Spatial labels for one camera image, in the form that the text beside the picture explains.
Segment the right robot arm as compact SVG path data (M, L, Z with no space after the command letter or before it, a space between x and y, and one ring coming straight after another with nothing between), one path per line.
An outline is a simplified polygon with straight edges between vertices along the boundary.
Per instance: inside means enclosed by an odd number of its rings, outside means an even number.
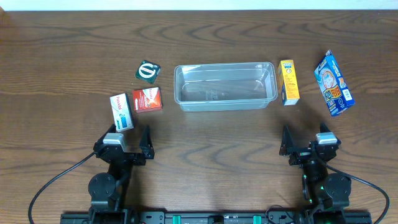
M310 202L294 213L295 223L344 222L343 209L349 205L351 179L337 172L330 174L326 166L336 157L340 144L323 123L315 140L306 147L296 146L288 126L283 127L279 154L289 156L289 164L303 170L302 192Z

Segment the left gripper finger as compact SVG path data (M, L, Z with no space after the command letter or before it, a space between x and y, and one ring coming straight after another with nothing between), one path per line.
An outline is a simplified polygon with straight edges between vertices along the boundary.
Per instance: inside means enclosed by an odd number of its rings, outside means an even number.
M139 148L146 159L154 159L155 152L150 137L150 127L146 126L141 137Z
M108 133L115 133L116 132L116 125L112 124L109 129L105 132L104 136L106 136Z

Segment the yellow cough syrup box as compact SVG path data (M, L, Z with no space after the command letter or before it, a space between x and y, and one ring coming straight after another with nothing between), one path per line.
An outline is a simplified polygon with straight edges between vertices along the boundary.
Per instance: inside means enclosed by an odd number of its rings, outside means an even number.
M293 60L281 60L278 66L279 92L284 106L295 105L300 99Z

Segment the blue fever patch box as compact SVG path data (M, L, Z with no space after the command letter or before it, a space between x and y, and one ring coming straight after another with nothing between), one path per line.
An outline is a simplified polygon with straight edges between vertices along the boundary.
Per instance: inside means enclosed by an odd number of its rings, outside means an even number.
M331 50L328 50L320 60L314 70L314 76L331 116L338 116L355 105L355 100Z

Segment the white Panadol box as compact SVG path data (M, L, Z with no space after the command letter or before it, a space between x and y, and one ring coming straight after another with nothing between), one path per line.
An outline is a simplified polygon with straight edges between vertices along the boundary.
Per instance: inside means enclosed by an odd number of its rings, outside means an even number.
M116 131L122 132L133 129L134 123L127 94L122 93L119 95L111 96L109 100L111 103Z

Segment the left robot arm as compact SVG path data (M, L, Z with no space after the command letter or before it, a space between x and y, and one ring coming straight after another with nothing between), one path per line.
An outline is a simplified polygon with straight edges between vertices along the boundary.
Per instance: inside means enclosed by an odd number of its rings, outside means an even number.
M89 224L138 223L136 212L124 207L124 201L134 166L144 166L146 160L155 156L150 138L150 127L144 128L139 149L141 152L126 152L126 140L116 126L110 128L95 142L93 152L97 158L109 164L107 172L96 174L88 184L91 195Z

